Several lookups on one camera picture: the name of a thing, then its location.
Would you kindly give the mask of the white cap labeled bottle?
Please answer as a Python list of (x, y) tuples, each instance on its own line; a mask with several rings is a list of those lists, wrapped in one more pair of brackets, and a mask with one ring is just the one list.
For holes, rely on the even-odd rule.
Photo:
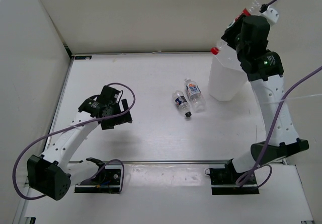
[(185, 84), (185, 92), (188, 96), (190, 103), (194, 111), (202, 112), (206, 109), (205, 99), (199, 89), (198, 84), (195, 81), (192, 81), (189, 78), (184, 79)]

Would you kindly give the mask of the white octagonal plastic bin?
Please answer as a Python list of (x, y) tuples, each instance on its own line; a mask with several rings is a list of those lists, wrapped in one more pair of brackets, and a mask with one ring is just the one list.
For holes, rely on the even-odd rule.
[(248, 81), (237, 59), (236, 51), (230, 47), (213, 47), (208, 92), (218, 101), (230, 101)]

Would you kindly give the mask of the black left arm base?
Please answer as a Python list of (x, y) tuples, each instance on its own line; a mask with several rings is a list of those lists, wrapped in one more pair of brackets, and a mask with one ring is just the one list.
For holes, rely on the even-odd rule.
[(94, 163), (98, 172), (89, 180), (84, 180), (75, 185), (74, 193), (87, 194), (120, 194), (123, 190), (125, 166), (119, 159), (106, 163), (95, 158), (86, 161)]

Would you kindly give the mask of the aluminium table rail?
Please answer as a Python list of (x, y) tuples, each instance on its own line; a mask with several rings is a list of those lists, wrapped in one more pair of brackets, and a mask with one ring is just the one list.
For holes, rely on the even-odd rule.
[(168, 161), (122, 161), (123, 164), (133, 165), (152, 165), (152, 164), (209, 164), (209, 165), (224, 165), (228, 160), (168, 160)]

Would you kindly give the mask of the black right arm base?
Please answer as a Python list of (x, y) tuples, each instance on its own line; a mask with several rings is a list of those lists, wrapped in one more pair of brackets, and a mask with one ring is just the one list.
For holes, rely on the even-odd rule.
[(254, 174), (242, 186), (236, 185), (236, 180), (242, 175), (224, 167), (207, 168), (205, 175), (210, 177), (212, 195), (258, 195), (259, 189)]

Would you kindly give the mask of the black cap small bottle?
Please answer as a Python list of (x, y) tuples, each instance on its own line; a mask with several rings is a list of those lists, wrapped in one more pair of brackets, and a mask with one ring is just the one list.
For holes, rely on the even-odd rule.
[(190, 118), (192, 116), (190, 104), (187, 102), (184, 93), (182, 91), (176, 90), (172, 94), (172, 98), (176, 107), (182, 116)]

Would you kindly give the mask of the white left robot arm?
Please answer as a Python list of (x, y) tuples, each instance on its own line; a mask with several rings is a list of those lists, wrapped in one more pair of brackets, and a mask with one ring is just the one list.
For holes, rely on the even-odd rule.
[(106, 164), (89, 157), (78, 164), (69, 161), (88, 135), (98, 126), (103, 130), (116, 125), (131, 123), (130, 105), (126, 99), (118, 100), (118, 94), (102, 95), (86, 99), (78, 109), (72, 124), (60, 132), (59, 138), (39, 156), (27, 160), (28, 182), (31, 188), (54, 200), (60, 200), (70, 186), (106, 184), (111, 177), (106, 175)]

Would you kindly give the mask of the red label plastic bottle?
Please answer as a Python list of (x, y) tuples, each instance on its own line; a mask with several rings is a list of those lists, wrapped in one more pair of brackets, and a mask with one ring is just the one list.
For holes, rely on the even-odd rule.
[(258, 15), (261, 4), (257, 0), (253, 0), (251, 4), (245, 7), (242, 12), (227, 26), (224, 34), (216, 42), (216, 45), (211, 48), (210, 52), (217, 55), (225, 47), (229, 46), (235, 50), (235, 38), (241, 31), (242, 22), (245, 17)]

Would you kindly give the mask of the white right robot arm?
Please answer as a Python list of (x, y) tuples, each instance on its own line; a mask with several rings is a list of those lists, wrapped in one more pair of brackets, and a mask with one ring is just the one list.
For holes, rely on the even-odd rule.
[(278, 53), (267, 49), (270, 24), (263, 16), (241, 14), (222, 39), (236, 51), (237, 59), (260, 106), (266, 140), (226, 164), (226, 178), (236, 184), (254, 166), (289, 157), (309, 148), (295, 130), (284, 96), (284, 69)]

